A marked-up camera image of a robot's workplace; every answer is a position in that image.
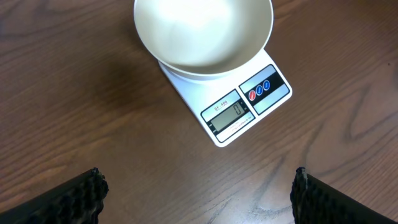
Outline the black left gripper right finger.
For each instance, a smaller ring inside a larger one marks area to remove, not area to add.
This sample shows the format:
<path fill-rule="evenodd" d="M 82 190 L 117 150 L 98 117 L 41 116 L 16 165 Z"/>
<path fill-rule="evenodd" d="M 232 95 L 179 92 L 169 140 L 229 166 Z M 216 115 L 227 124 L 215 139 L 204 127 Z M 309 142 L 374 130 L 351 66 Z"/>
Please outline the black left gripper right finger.
<path fill-rule="evenodd" d="M 326 183 L 296 170 L 290 193 L 295 224 L 397 224 Z"/>

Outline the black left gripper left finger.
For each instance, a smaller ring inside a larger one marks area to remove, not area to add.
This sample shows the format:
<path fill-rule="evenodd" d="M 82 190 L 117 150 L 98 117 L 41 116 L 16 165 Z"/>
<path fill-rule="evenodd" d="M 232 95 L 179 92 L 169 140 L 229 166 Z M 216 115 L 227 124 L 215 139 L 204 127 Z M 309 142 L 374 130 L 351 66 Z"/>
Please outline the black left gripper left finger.
<path fill-rule="evenodd" d="M 90 169 L 1 213 L 1 224 L 98 224 L 109 191 L 105 176 Z"/>

